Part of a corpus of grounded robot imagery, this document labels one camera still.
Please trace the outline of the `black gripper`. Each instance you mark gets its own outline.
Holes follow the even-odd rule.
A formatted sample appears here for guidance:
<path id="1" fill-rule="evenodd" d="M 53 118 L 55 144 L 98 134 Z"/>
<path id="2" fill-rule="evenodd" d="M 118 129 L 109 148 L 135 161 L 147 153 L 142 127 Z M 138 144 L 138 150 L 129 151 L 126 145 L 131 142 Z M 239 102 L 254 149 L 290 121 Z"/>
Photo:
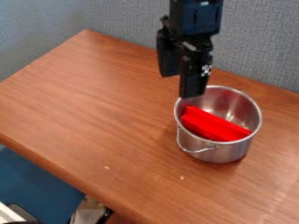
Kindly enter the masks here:
<path id="1" fill-rule="evenodd" d="M 179 48 L 182 57 L 179 96 L 203 95 L 211 77 L 211 37 L 221 33 L 225 0 L 170 0 L 170 14 L 161 18 L 163 28 L 157 33 L 159 71 L 163 77 L 179 73 Z"/>

